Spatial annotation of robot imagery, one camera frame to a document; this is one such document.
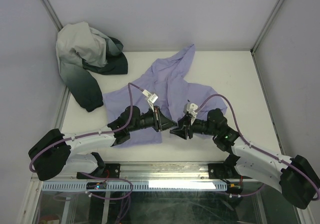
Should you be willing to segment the lavender purple jacket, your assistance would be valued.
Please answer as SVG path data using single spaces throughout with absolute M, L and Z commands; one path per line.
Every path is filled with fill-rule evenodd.
M 133 84 L 156 93 L 158 99 L 155 104 L 160 107 L 165 117 L 178 121 L 184 115 L 185 104 L 190 101 L 197 105 L 202 104 L 207 97 L 216 93 L 210 87 L 184 80 L 188 73 L 196 52 L 195 45 L 185 47 L 175 55 L 157 59 Z M 146 112 L 149 105 L 145 96 L 136 88 L 127 87 L 103 94 L 103 101 L 107 111 L 109 123 L 115 121 L 131 103 L 141 112 Z

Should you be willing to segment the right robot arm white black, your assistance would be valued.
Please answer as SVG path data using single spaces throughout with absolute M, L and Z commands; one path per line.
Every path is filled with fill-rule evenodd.
M 280 192 L 299 209 L 306 209 L 319 197 L 320 179 L 304 157 L 285 156 L 257 147 L 227 122 L 220 109 L 210 110 L 206 120 L 192 119 L 187 113 L 170 133 L 185 140 L 193 138 L 194 134 L 212 136 L 215 145 L 229 154 L 223 163 L 208 165 L 210 178 L 255 179 Z

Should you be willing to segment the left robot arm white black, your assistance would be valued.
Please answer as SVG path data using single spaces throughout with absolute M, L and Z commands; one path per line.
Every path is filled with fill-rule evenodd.
M 61 133 L 50 130 L 28 152 L 30 170 L 39 180 L 61 173 L 106 175 L 107 161 L 176 162 L 214 160 L 211 137 L 187 137 L 185 120 L 176 123 L 155 106 L 142 113 L 137 106 L 125 111 L 107 126 L 93 132 Z

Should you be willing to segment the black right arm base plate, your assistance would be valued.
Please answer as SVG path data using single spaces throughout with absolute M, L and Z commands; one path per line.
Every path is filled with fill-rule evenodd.
M 238 179 L 240 180 L 240 174 L 236 170 L 236 165 L 225 163 L 209 163 L 208 176 L 209 179 Z

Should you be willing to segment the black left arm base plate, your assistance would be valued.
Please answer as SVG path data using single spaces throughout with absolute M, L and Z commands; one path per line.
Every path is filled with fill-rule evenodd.
M 97 178 L 119 178 L 121 165 L 119 163 L 108 163 L 104 162 L 97 167 L 95 167 L 92 171 L 81 171 L 77 172 L 77 179 L 93 179 L 93 177 L 88 177 L 84 175 L 84 173 L 89 174 L 90 176 L 94 176 Z

